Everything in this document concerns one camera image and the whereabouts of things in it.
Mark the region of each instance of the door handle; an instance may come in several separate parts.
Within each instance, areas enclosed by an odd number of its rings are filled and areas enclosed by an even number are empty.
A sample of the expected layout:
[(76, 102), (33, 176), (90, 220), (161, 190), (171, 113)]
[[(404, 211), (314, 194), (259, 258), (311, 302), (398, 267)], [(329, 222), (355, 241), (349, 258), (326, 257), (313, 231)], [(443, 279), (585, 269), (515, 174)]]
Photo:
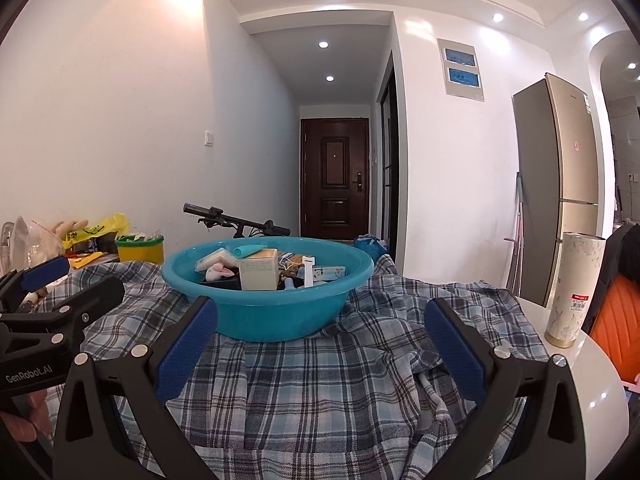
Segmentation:
[(358, 193), (362, 193), (362, 173), (357, 173), (357, 180), (354, 180), (352, 184), (358, 184)]

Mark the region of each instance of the brown wooden door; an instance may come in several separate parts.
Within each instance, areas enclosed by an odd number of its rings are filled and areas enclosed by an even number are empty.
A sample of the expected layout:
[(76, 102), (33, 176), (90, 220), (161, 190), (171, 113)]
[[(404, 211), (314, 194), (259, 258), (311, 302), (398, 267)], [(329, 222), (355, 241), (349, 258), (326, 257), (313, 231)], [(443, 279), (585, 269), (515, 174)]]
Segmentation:
[(353, 240), (369, 232), (369, 120), (302, 122), (302, 235)]

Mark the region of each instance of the plaid tablecloth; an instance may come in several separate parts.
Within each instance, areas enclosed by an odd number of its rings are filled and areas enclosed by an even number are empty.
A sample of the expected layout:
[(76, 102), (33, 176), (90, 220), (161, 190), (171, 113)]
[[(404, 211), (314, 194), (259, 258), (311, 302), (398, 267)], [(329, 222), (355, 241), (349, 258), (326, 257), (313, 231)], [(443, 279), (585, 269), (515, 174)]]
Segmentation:
[[(44, 310), (101, 278), (118, 276), (122, 304), (85, 331), (82, 350), (115, 358), (152, 343), (188, 298), (158, 266), (105, 264), (76, 272)], [(540, 338), (506, 290), (484, 282), (429, 285), (399, 276), (383, 256), (336, 321), (283, 343), (211, 337), (180, 397), (167, 407), (221, 479), (421, 479), (465, 422), (465, 405), (423, 327), (425, 304), (449, 298), (465, 323), (517, 356), (546, 360)], [(62, 387), (47, 397), (52, 422)], [(143, 465), (159, 468), (126, 402), (120, 413)], [(481, 474), (501, 459), (522, 411), (516, 402)]]

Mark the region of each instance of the blue plastic basin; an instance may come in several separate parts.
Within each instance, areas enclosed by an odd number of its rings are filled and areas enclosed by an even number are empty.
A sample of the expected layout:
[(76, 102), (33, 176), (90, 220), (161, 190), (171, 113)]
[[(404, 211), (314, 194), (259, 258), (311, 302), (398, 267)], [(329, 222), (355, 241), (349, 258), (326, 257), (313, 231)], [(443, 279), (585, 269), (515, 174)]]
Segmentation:
[[(194, 270), (196, 261), (220, 247), (233, 251), (236, 247), (256, 243), (314, 256), (317, 266), (345, 266), (348, 276), (297, 290), (253, 292), (200, 285), (203, 275)], [(234, 339), (261, 342), (296, 339), (325, 327), (341, 311), (349, 291), (363, 284), (372, 273), (373, 261), (360, 249), (326, 240), (295, 237), (211, 242), (173, 254), (162, 266), (162, 277), (176, 290), (191, 297), (213, 298), (218, 305), (217, 332)]]

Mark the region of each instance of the white box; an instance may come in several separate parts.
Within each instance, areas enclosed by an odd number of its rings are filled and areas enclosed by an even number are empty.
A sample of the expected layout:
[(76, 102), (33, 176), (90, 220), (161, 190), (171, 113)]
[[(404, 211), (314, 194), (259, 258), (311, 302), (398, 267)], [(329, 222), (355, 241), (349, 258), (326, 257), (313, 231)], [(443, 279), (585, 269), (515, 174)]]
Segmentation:
[(278, 250), (263, 249), (240, 261), (242, 290), (276, 290), (280, 278)]

